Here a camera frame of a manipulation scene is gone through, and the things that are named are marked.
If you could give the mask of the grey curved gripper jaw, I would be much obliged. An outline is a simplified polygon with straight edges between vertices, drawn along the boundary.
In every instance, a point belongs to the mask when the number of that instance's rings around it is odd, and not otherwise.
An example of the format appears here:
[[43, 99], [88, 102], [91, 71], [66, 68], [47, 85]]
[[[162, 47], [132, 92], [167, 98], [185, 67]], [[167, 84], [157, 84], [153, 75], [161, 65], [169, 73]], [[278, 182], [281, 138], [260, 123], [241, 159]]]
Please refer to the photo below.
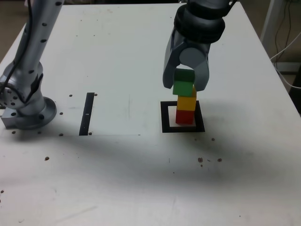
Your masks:
[[163, 85], [171, 89], [174, 84], [176, 67], [180, 64], [180, 54], [185, 46], [184, 37], [174, 28], [169, 38], [164, 59]]
[[194, 87], [197, 92], [205, 90], [209, 81], [208, 54], [196, 48], [186, 48], [180, 53], [180, 63], [195, 73]]

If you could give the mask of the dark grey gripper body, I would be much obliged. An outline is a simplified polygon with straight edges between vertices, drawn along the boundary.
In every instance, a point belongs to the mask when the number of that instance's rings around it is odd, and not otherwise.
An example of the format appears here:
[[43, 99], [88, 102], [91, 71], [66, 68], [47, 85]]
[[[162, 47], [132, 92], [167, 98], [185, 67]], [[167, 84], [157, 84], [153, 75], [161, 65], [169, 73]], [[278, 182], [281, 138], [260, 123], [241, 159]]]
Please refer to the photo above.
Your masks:
[[197, 48], [198, 50], [204, 53], [205, 57], [208, 57], [210, 46], [211, 46], [211, 44], [203, 44], [203, 43], [197, 43], [191, 41], [188, 38], [185, 38], [183, 35], [181, 35], [176, 29], [174, 29], [173, 49], [176, 49], [177, 47], [184, 46], [184, 45], [187, 48]]

